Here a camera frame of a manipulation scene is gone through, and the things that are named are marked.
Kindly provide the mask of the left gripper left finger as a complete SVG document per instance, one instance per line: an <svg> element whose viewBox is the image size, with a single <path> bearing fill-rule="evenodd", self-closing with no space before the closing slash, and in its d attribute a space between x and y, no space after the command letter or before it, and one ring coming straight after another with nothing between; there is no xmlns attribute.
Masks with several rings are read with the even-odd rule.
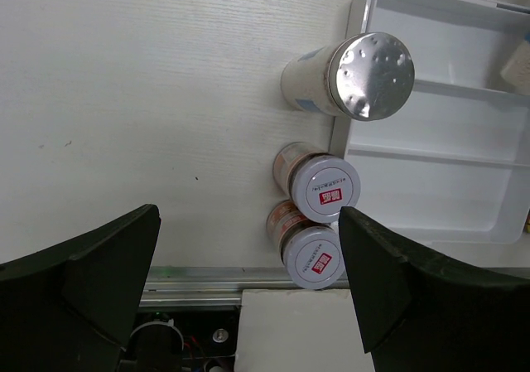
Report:
<svg viewBox="0 0 530 372"><path fill-rule="evenodd" d="M88 233L1 266L3 371L113 371L160 230L143 205Z"/></svg>

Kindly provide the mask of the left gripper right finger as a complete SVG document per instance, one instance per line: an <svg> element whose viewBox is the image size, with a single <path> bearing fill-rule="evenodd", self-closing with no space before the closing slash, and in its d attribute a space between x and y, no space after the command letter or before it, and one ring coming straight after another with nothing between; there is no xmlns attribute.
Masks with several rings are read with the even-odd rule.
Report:
<svg viewBox="0 0 530 372"><path fill-rule="evenodd" d="M377 371L526 371L529 271L479 268L353 207L339 234L364 351Z"/></svg>

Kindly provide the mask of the yellow small bottle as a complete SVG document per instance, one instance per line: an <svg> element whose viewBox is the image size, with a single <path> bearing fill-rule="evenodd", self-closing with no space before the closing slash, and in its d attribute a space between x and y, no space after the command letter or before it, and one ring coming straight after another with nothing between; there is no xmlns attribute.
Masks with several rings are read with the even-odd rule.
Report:
<svg viewBox="0 0 530 372"><path fill-rule="evenodd" d="M523 227L523 232L526 233L526 234L529 234L530 233L530 212L528 212L528 216L525 220L525 224L524 224L524 227Z"/></svg>

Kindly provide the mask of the blue-label shaker bottle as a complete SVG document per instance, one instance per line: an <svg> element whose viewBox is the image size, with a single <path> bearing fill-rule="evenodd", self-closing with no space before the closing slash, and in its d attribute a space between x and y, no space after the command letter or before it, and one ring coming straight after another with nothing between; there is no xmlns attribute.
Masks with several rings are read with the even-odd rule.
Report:
<svg viewBox="0 0 530 372"><path fill-rule="evenodd" d="M369 122L401 109L414 81L407 47L390 34L368 32L291 60L281 91L294 108Z"/></svg>
<svg viewBox="0 0 530 372"><path fill-rule="evenodd" d="M502 79L520 94L529 95L529 33L501 70Z"/></svg>

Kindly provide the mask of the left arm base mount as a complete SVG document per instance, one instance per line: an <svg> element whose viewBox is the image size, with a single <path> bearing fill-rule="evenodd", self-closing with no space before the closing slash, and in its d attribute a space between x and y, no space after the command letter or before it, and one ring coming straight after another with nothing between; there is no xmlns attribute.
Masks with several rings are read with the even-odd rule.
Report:
<svg viewBox="0 0 530 372"><path fill-rule="evenodd" d="M233 371L240 308L141 310L117 371Z"/></svg>

